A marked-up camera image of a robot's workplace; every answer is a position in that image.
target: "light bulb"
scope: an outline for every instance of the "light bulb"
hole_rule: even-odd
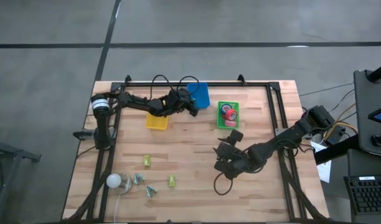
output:
[[[108,178],[106,179],[106,184],[111,189],[114,189],[121,184],[121,177],[118,174],[110,174]]]

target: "concrete floor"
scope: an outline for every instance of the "concrete floor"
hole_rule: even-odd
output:
[[[104,43],[115,0],[0,0],[0,44]],[[381,41],[380,0],[123,1],[112,43]],[[0,141],[41,153],[24,161],[2,223],[59,220],[101,49],[0,49]],[[352,82],[381,65],[381,47],[110,49],[102,80],[296,80],[300,94]],[[301,97],[331,109],[352,86]],[[332,115],[338,116],[349,98]],[[356,125],[355,117],[347,120]],[[331,217],[350,220],[333,163],[323,183]]]

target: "wire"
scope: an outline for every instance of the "wire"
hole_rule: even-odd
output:
[[[353,115],[355,115],[357,112],[355,111],[354,113],[352,113],[351,115],[349,115],[348,117],[344,118],[344,119],[341,119],[340,121],[345,121],[346,119],[352,117]]]
[[[117,198],[116,207],[115,207],[115,216],[113,217],[113,223],[116,223],[116,212],[117,212],[118,202],[120,201],[120,196],[121,194],[119,194]]]
[[[350,134],[348,133],[344,133],[344,135],[346,135],[348,138],[351,138]]]
[[[167,81],[169,87],[172,89],[172,86],[170,85],[170,81],[167,79],[167,77],[165,77],[164,75],[156,75],[156,76],[152,79],[152,84],[151,84],[151,96],[149,97],[149,100],[152,100],[153,83],[154,83],[154,81],[155,81],[158,77],[163,77],[163,79],[165,79],[165,80]]]
[[[310,93],[305,93],[305,94],[301,94],[301,96],[306,96],[306,95],[310,95],[310,94],[314,94],[314,93],[320,93],[322,91],[327,91],[327,90],[332,90],[334,88],[339,88],[339,87],[343,87],[343,86],[347,86],[347,85],[352,85],[354,84],[353,82],[352,83],[347,83],[347,84],[343,84],[343,85],[339,85],[339,86],[334,86],[334,87],[330,87],[330,88],[326,88],[326,89],[323,89],[323,90],[318,90],[318,91],[314,91],[314,92],[310,92]]]
[[[186,78],[193,78],[194,80],[196,80],[196,82],[197,82],[197,87],[196,87],[196,90],[193,91],[192,93],[189,93],[189,94],[186,94],[186,95],[182,95],[182,96],[190,96],[190,95],[194,94],[195,92],[197,92],[197,90],[199,90],[199,80],[198,80],[196,77],[193,77],[192,75],[187,75],[187,76],[185,76],[185,77],[183,77],[183,78],[181,78],[181,79],[179,80],[179,83],[178,83],[178,85],[177,85],[177,91],[178,91],[178,88],[179,88],[180,85],[181,85],[181,82],[182,82],[184,79],[186,79]]]
[[[76,159],[78,159],[82,154],[88,152],[89,150],[95,148],[96,146],[92,146],[91,148],[87,149],[86,151],[83,151],[82,153],[80,153],[79,155],[77,155]]]
[[[354,89],[352,89],[351,91],[349,91],[348,93],[346,93],[342,98],[341,98],[341,100],[340,100],[340,102],[333,108],[333,109],[331,109],[330,111],[329,111],[329,113],[330,112],[332,112],[332,111],[334,111],[344,100],[346,100],[348,97],[347,97],[347,95],[348,94],[350,94],[350,93],[352,93],[354,91]]]
[[[337,122],[336,124],[351,128],[356,134],[358,134],[358,129],[355,128],[354,126],[350,125],[350,124],[343,123],[343,122]]]
[[[334,129],[336,128],[336,126],[338,125],[341,125],[341,126],[345,126],[345,127],[348,127],[348,128],[351,128],[351,130],[353,130],[356,134],[358,134],[358,129],[355,128],[354,126],[352,126],[351,124],[348,124],[348,123],[345,123],[345,122],[335,122],[333,127],[328,130],[327,132],[324,133],[324,136],[323,136],[323,139],[324,140],[327,140],[327,137],[331,135],[331,133],[334,131]]]
[[[340,116],[337,118],[336,122],[340,121],[340,118],[343,114],[345,114],[347,111],[349,111],[351,108],[353,108],[354,106],[356,105],[356,103],[354,103],[353,105],[349,106],[346,110],[344,110]]]
[[[290,141],[290,140],[287,140],[287,139],[283,139],[283,141],[288,141],[288,142],[290,142],[291,144],[293,144],[293,146],[295,146],[294,148],[287,148],[287,151],[289,151],[289,152],[292,151],[292,152],[293,152],[293,156],[294,156],[294,157],[298,155],[298,151],[299,151],[299,150],[300,150],[301,152],[303,152],[303,153],[306,153],[306,152],[308,152],[309,150],[312,150],[312,151],[315,150],[314,147],[312,147],[312,146],[310,146],[310,145],[307,145],[307,144],[299,143],[299,144],[297,145],[295,142]],[[307,149],[304,150],[301,146],[307,146],[307,147],[309,147],[309,148],[307,148]],[[283,151],[283,155],[284,155],[285,157],[288,158],[288,155],[286,155],[284,151]]]
[[[3,171],[2,171],[1,161],[0,161],[0,178],[1,178],[0,193],[1,193],[2,188],[4,187],[4,174],[3,174]]]
[[[216,183],[217,183],[217,179],[218,179],[222,174],[223,174],[223,173],[220,173],[220,174],[214,179],[213,188],[214,188],[215,193],[217,193],[218,195],[224,196],[224,195],[226,195],[227,193],[229,193],[229,192],[232,190],[233,179],[230,180],[230,186],[229,186],[229,189],[228,189],[226,192],[224,192],[224,193],[220,193],[220,192],[218,192],[218,190],[217,190],[217,188],[216,188],[215,186],[216,186]]]

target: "wooden tabletop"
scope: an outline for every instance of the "wooden tabletop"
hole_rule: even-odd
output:
[[[279,81],[288,124],[293,125],[302,109],[295,81]],[[93,94],[110,90],[111,82],[96,82]],[[149,97],[149,87],[126,88],[137,96]],[[153,97],[168,93],[168,88],[154,87]],[[240,127],[244,134],[237,147],[245,149],[251,144],[265,142],[274,137],[270,109],[263,87],[209,87],[211,106],[200,110],[197,117],[187,111],[169,117],[165,131],[145,128],[146,112],[125,108],[121,112],[113,172],[146,179],[122,195],[118,204],[118,222],[265,222],[288,221],[285,196],[276,153],[258,174],[240,174],[233,188],[225,196],[213,190],[214,178],[220,173],[214,169],[216,154],[213,147],[217,138],[226,138],[230,130],[217,128],[217,102],[240,103]],[[279,109],[275,101],[276,117]],[[85,128],[93,129],[96,122],[87,116]],[[92,147],[93,141],[83,141],[78,153]],[[97,151],[91,150],[76,161],[63,217],[76,211],[90,192],[95,171]],[[151,166],[143,166],[143,156],[151,156]],[[296,162],[302,190],[314,206],[325,216],[327,207],[311,151],[299,153]],[[176,176],[176,186],[168,187],[168,175]],[[217,181],[218,191],[229,187],[224,177]],[[153,198],[146,196],[146,186],[158,190]],[[110,190],[106,206],[106,222],[113,221],[118,195]],[[296,197],[292,194],[294,208]],[[99,211],[96,200],[95,213]]]

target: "green container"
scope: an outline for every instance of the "green container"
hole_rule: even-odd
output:
[[[224,104],[229,104],[232,109],[234,109],[237,113],[238,116],[236,117],[236,127],[226,127],[225,125],[225,118],[222,116],[221,113],[221,106]],[[217,108],[217,126],[220,129],[237,129],[239,128],[239,103],[238,102],[231,102],[231,101],[218,101],[218,108]]]

